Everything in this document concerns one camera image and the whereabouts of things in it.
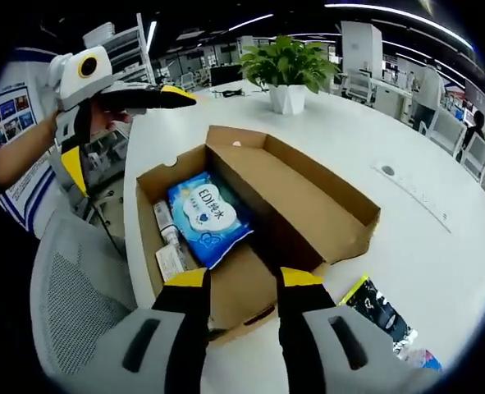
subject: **camera lens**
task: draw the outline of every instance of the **camera lens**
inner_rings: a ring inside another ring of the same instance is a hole
[[[84,60],[80,67],[80,74],[82,76],[90,76],[96,70],[96,59],[94,57],[88,57]]]

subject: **ceiling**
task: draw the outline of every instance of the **ceiling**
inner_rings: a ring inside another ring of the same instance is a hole
[[[373,23],[379,28],[383,40],[404,45],[440,60],[472,80],[485,93],[485,61],[483,60],[485,29],[480,27],[483,15],[485,18],[485,9],[481,10],[480,7],[470,4],[464,6],[453,0],[433,3],[431,0],[411,0],[404,4],[396,0],[362,2],[362,4],[391,7],[429,20],[433,19],[441,26],[466,38],[476,48],[475,52],[450,35],[420,21],[385,11],[326,8],[324,4],[327,2],[338,1],[303,0],[287,6],[284,1],[235,0],[222,2],[221,7],[216,6],[218,2],[189,4],[179,2],[175,5],[157,4],[140,11],[146,34],[150,22],[158,22],[149,51],[152,59],[163,56],[168,50],[177,46],[182,46],[185,50],[196,48],[199,43],[233,42],[241,35],[270,37],[278,34],[338,33],[340,21],[362,21]],[[232,26],[270,13],[273,17],[228,31]],[[18,44],[38,46],[56,53],[76,52],[83,49],[83,34],[107,21],[115,25],[116,32],[128,29],[136,22],[135,10],[131,12],[125,12],[123,8],[119,11],[101,10],[95,15],[80,13],[67,15],[64,10],[52,10],[45,17],[39,20],[36,18],[34,28],[20,37]],[[176,41],[179,35],[193,30],[204,32],[192,38]],[[337,48],[339,48],[340,38],[330,39],[337,39]],[[416,60],[424,59],[423,56],[408,49],[390,44],[385,44],[383,47],[384,53],[389,55],[395,56],[396,53],[401,53]],[[463,82],[459,75],[448,68],[443,67],[442,70],[451,78]]]

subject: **potted plant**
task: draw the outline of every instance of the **potted plant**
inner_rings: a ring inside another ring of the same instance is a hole
[[[317,94],[325,80],[339,72],[336,65],[322,57],[319,45],[278,36],[274,44],[244,47],[249,53],[240,58],[242,71],[251,83],[261,88],[268,85],[273,111],[300,113],[305,87]]]

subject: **small white bottle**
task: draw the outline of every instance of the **small white bottle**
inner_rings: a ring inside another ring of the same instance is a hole
[[[167,203],[161,199],[153,206],[154,216],[157,219],[158,228],[162,234],[162,238],[168,245],[178,246],[178,229],[173,222],[171,211]]]

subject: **green leaves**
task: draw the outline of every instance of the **green leaves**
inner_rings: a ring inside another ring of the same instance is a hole
[[[240,58],[246,78],[257,86],[306,85],[317,93],[326,78],[339,72],[323,58],[320,43],[302,44],[279,36],[274,44],[245,47],[249,53]]]

